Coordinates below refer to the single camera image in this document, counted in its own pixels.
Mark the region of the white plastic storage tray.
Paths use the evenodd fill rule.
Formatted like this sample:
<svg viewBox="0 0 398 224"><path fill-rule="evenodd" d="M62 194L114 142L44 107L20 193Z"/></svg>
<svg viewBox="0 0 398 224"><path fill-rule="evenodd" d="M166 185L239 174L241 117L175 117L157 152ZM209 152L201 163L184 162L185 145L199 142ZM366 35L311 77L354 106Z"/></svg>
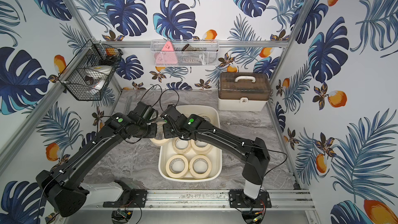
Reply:
<svg viewBox="0 0 398 224"><path fill-rule="evenodd" d="M164 138L158 169L165 179L172 181L210 181L221 173L222 150L205 142Z"/></svg>

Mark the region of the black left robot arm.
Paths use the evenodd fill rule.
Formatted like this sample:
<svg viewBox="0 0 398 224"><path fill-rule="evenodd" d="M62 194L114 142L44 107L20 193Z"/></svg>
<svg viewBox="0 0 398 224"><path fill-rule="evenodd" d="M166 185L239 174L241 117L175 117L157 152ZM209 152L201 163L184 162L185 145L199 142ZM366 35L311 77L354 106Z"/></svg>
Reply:
<svg viewBox="0 0 398 224"><path fill-rule="evenodd" d="M159 112L138 102L127 115L115 113L105 121L95 139L87 143L55 171L43 170L36 176L44 198L62 216L68 217L81 209L89 194L81 187L84 177L114 147L130 138L154 138Z"/></svg>

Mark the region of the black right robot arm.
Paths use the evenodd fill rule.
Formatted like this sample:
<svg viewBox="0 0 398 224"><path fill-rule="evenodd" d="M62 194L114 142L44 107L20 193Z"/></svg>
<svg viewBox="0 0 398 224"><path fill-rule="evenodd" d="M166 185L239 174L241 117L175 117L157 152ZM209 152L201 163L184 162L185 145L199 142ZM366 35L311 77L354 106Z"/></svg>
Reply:
<svg viewBox="0 0 398 224"><path fill-rule="evenodd" d="M244 163L244 194L253 200L258 198L271 159L262 139L241 138L196 114L187 117L175 105L169 105L160 117L165 121L163 129L166 138L204 142L227 151Z"/></svg>

